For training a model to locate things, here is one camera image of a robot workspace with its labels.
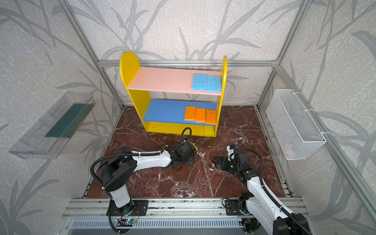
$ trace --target blue sponge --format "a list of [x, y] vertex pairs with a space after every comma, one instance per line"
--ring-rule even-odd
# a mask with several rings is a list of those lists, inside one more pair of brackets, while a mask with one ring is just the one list
[[207, 91], [222, 91], [221, 76], [208, 75]]
[[208, 83], [208, 75], [195, 73], [193, 74], [192, 90], [204, 90], [206, 91], [206, 85]]

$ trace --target white wire mesh basket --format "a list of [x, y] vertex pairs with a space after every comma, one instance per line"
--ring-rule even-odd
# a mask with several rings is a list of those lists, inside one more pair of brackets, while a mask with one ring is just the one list
[[287, 160], [307, 159], [326, 143], [293, 90], [275, 90], [266, 113]]

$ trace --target pink shelf board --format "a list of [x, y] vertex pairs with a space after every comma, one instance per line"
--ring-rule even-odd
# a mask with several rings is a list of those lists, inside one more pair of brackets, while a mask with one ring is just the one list
[[218, 91], [192, 90], [194, 73], [221, 76], [221, 72], [217, 71], [141, 67], [130, 82], [128, 89], [215, 96], [221, 95], [221, 92]]

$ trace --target yellow bottom shelf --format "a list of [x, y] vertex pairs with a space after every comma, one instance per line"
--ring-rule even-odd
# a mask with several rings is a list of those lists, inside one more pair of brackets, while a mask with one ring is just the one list
[[215, 126], [201, 126], [201, 125], [144, 121], [144, 127], [147, 132], [178, 134], [178, 135], [182, 133], [184, 128], [190, 127], [192, 129], [192, 135], [215, 137]]

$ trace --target marble surface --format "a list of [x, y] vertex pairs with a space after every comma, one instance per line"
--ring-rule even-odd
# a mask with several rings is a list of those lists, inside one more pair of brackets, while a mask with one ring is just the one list
[[[266, 184], [278, 197], [285, 196], [253, 106], [223, 106], [217, 137], [193, 136], [191, 141], [198, 147], [194, 165], [183, 165], [180, 171], [155, 167], [134, 172], [126, 184], [130, 197], [238, 197], [247, 189], [235, 176], [216, 169], [212, 163], [216, 156], [227, 153], [229, 144], [259, 152], [263, 156]], [[162, 144], [179, 142], [180, 135], [146, 132], [134, 107], [126, 106], [105, 155], [115, 153], [122, 146], [152, 151], [160, 149]], [[259, 170], [259, 158], [252, 154], [249, 160], [251, 167]], [[94, 180], [86, 197], [107, 195]]]

